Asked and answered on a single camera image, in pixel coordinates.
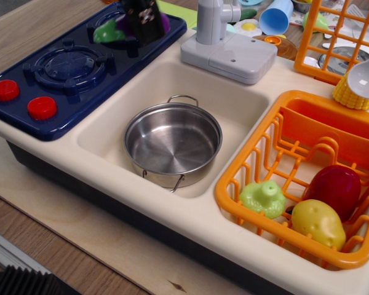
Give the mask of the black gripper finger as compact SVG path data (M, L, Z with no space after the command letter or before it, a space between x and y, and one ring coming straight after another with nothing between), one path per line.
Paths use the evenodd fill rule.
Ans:
M141 45L148 45L165 36L161 13L156 1L121 1L130 27Z

